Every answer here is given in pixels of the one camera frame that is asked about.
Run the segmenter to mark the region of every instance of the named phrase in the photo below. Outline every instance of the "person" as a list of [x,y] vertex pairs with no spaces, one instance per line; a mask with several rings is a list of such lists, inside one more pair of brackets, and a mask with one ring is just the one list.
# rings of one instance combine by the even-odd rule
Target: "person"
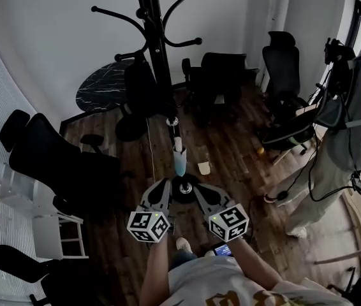
[[284,281],[242,238],[228,242],[233,257],[197,258],[185,238],[176,245],[170,271],[168,234],[151,247],[140,306],[352,305],[312,281]]
[[[357,67],[357,78],[348,105],[349,120],[361,119],[361,64]],[[276,203],[277,207],[285,205],[299,197],[308,188],[309,170],[314,161],[275,186],[264,196],[267,203]],[[311,171],[313,184],[312,195],[308,194],[289,216],[285,232],[287,235],[306,238],[306,227],[318,222],[326,213],[329,206],[338,199],[341,191],[322,199],[326,194],[347,186],[355,170],[361,170],[361,126],[334,131],[328,129],[323,137],[318,157]],[[288,190],[288,195],[280,194]]]

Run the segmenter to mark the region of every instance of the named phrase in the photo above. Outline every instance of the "white cube with black markers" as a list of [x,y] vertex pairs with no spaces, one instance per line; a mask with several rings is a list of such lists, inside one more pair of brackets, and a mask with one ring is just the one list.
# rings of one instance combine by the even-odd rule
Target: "white cube with black markers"
[[210,215],[208,218],[209,230],[224,242],[246,233],[249,226],[249,217],[241,204],[236,204],[224,211]]
[[162,212],[131,212],[127,230],[139,242],[157,243],[169,229]]

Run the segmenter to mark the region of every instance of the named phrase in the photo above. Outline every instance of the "black marble table top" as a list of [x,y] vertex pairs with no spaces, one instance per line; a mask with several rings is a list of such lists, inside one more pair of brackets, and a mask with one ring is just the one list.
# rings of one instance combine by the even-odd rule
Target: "black marble table top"
[[124,70],[134,59],[113,62],[95,71],[77,91],[77,106],[86,112],[112,110],[127,101]]

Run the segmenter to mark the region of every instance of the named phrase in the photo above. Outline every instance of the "phone screen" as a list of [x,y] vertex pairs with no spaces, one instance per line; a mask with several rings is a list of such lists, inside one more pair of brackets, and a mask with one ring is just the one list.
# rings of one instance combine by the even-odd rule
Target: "phone screen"
[[219,256],[230,256],[232,255],[232,252],[230,251],[229,247],[224,244],[219,247],[214,248],[214,253]]

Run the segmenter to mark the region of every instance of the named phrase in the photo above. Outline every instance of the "chair headrest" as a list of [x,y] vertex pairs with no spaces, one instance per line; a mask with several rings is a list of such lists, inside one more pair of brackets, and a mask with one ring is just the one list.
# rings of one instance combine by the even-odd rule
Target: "chair headrest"
[[269,35],[271,47],[288,48],[295,46],[295,38],[289,32],[271,31]]
[[0,132],[0,141],[7,152],[12,151],[29,119],[30,115],[25,111],[15,110],[6,120]]
[[218,54],[207,52],[202,59],[202,67],[211,70],[243,70],[246,67],[246,54]]

